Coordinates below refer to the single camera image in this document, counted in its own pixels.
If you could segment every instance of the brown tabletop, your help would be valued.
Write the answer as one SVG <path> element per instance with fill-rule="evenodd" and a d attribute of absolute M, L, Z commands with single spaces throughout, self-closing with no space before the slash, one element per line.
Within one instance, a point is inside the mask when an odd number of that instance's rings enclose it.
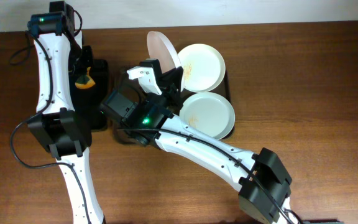
<path fill-rule="evenodd" d="M 150 30 L 178 51 L 194 43 L 220 51 L 236 112 L 225 142 L 275 151 L 293 178 L 294 211 L 358 223 L 358 22 L 85 30 L 85 43 L 114 75 L 148 57 Z M 10 132 L 37 104 L 35 51 L 21 66 L 7 63 L 24 46 L 23 33 L 0 33 L 0 223 L 71 223 L 60 169 L 25 169 L 8 148 Z M 53 162 L 28 130 L 16 139 L 29 164 Z M 108 223 L 250 220 L 218 176 L 175 154 L 122 146 L 110 129 L 93 134 L 90 164 Z"/>

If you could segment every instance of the yellow object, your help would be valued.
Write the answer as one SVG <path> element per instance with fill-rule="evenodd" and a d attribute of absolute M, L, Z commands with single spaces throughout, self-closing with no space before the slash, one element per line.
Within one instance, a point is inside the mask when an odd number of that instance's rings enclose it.
<path fill-rule="evenodd" d="M 94 80 L 90 77 L 90 70 L 91 67 L 88 67 L 86 69 L 86 75 L 82 75 L 78 77 L 77 81 L 75 82 L 75 86 L 81 90 L 86 90 L 94 86 L 96 83 Z"/>

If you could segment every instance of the white wall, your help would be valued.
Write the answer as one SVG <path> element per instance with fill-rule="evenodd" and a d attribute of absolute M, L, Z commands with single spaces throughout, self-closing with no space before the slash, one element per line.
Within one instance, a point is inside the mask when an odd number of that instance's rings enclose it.
<path fill-rule="evenodd" d="M 0 0 L 0 31 L 27 28 L 46 0 Z M 83 27 L 164 27 L 358 20 L 358 0 L 67 0 Z"/>

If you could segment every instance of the table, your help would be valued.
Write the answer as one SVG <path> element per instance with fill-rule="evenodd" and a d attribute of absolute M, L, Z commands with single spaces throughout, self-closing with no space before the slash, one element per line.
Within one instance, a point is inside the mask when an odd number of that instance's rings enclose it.
<path fill-rule="evenodd" d="M 275 151 L 293 178 L 291 206 L 303 219 L 358 223 L 358 21 L 84 30 L 111 75 L 148 57 L 146 35 L 163 32 L 179 51 L 203 43 L 225 59 L 236 112 L 228 144 Z M 14 126 L 35 111 L 36 54 L 10 67 L 22 32 L 0 33 L 0 223 L 71 223 L 58 168 L 28 170 L 8 148 Z M 23 129 L 29 164 L 53 162 Z M 108 223 L 230 223 L 250 218 L 237 192 L 210 171 L 152 147 L 93 134 L 91 173 Z"/>

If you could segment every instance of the green light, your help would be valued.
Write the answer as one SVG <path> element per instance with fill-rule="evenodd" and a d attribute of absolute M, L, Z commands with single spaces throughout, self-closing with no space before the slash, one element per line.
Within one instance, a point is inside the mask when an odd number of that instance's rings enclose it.
<path fill-rule="evenodd" d="M 142 124 L 149 124 L 150 123 L 150 119 L 148 118 L 145 118 L 142 122 Z"/>

